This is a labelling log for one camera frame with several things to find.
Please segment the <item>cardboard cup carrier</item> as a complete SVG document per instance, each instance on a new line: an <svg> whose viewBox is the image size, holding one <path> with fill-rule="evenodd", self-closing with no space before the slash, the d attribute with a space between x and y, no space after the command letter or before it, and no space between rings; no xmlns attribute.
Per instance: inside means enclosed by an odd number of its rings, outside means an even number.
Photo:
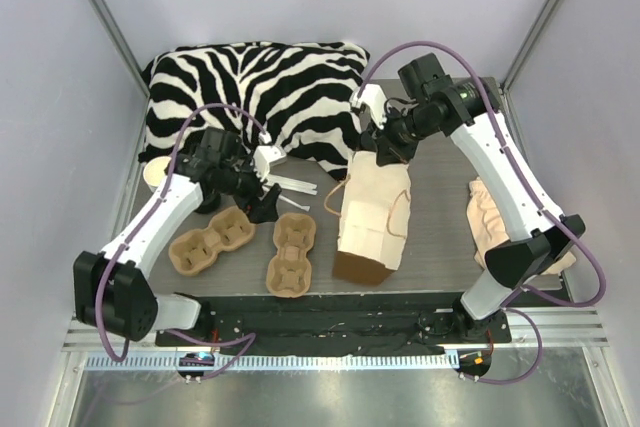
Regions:
<svg viewBox="0 0 640 427"><path fill-rule="evenodd" d="M177 237L168 248L174 269L195 276L211 267L222 252L233 252L249 243L256 226L238 207L214 215L206 228L192 229Z"/></svg>
<svg viewBox="0 0 640 427"><path fill-rule="evenodd" d="M274 224L276 254L267 268L266 287L278 298L305 295L312 278L308 253L315 243L316 223L306 214L282 214Z"/></svg>

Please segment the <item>brown paper bag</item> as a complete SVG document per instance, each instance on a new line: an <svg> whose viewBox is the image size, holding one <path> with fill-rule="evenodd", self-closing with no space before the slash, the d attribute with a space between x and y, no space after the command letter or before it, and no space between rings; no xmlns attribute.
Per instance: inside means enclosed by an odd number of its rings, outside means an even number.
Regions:
<svg viewBox="0 0 640 427"><path fill-rule="evenodd" d="M351 156L345 179L323 202L339 222L333 277L374 287L399 269L409 231L410 189L406 164L379 166L368 151Z"/></svg>

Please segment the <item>stack of paper cups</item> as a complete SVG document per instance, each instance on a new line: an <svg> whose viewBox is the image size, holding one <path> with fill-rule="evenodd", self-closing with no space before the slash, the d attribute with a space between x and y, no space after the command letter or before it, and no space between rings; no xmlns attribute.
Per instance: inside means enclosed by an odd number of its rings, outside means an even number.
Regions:
<svg viewBox="0 0 640 427"><path fill-rule="evenodd" d="M166 177L166 169L170 161L170 156L159 156L147 162L144 166L142 178L151 192L154 192Z"/></svg>

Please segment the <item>black cup lid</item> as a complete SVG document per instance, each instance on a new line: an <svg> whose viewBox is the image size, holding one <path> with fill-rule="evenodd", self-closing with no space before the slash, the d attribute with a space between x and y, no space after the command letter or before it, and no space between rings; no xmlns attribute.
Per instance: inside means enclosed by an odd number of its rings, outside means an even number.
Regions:
<svg viewBox="0 0 640 427"><path fill-rule="evenodd" d="M362 132L359 136L359 150L360 151L368 151L368 152L376 152L377 147L375 144L375 140L372 138L369 132Z"/></svg>

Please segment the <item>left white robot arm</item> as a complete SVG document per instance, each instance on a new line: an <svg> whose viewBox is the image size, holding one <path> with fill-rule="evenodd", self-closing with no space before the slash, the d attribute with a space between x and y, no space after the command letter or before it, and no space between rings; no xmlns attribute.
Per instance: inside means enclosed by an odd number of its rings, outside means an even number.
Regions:
<svg viewBox="0 0 640 427"><path fill-rule="evenodd" d="M99 252L83 251L74 261L77 320L128 341L177 329L190 345L205 344L213 322L203 302L155 294L151 270L183 221L214 197L232 197L252 223L276 221L281 189L263 187L272 166L285 157L266 134L248 151L239 135L218 128L206 129L192 152L174 152L166 177L124 230Z"/></svg>

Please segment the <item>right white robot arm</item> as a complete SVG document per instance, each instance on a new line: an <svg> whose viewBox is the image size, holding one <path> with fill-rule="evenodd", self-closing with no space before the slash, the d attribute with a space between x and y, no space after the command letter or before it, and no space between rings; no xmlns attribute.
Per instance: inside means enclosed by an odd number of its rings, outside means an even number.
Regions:
<svg viewBox="0 0 640 427"><path fill-rule="evenodd" d="M366 84L352 98L371 115L367 134L377 163L408 163L420 141L443 134L472 164L506 228L506 240L484 256L485 271L452 305L453 333L472 342L484 338L507 301L559 261L586 227L579 215L565 215L546 198L507 135L499 101L476 72L455 81L430 53L403 66L398 75L409 98L407 111L388 108Z"/></svg>

